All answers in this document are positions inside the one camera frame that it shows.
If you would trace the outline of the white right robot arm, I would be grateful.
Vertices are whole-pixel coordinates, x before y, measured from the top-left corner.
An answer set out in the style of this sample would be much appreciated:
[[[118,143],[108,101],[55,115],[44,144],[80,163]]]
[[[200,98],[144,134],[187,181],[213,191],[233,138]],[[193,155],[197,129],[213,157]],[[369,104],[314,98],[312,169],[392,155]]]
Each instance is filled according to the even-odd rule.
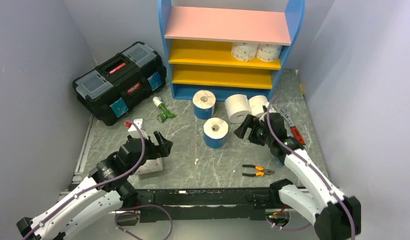
[[[317,168],[305,146],[289,136],[284,118],[271,112],[261,117],[247,115],[234,134],[256,145],[268,146],[304,185],[302,192],[288,179],[269,186],[268,200],[275,207],[287,205],[307,219],[321,240],[355,239],[361,233],[361,203],[355,196],[346,196]]]

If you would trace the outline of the white dotted roll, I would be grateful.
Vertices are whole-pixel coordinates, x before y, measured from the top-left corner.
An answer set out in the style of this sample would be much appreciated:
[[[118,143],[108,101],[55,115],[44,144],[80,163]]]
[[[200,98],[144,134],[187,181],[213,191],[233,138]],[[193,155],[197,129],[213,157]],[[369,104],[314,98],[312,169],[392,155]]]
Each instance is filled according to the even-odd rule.
[[[231,55],[238,61],[249,62],[256,57],[258,43],[233,42]]]

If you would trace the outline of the blue cartoon roll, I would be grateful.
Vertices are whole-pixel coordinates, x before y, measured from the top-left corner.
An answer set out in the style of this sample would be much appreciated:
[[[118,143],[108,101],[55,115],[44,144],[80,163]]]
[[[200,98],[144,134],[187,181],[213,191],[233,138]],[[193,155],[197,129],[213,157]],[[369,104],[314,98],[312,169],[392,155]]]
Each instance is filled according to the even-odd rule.
[[[223,119],[212,117],[203,125],[203,140],[213,149],[221,148],[227,139],[229,125]]]

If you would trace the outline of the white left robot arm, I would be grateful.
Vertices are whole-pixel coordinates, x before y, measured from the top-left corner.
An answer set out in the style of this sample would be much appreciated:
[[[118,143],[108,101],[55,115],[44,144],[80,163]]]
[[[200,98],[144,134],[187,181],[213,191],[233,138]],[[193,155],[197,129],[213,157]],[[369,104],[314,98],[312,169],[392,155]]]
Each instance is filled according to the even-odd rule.
[[[100,214],[132,209],[138,193],[128,178],[148,160],[168,157],[174,143],[154,131],[149,136],[127,137],[127,141],[99,161],[80,184],[54,206],[36,217],[23,217],[16,226],[24,240],[62,240],[82,224]]]

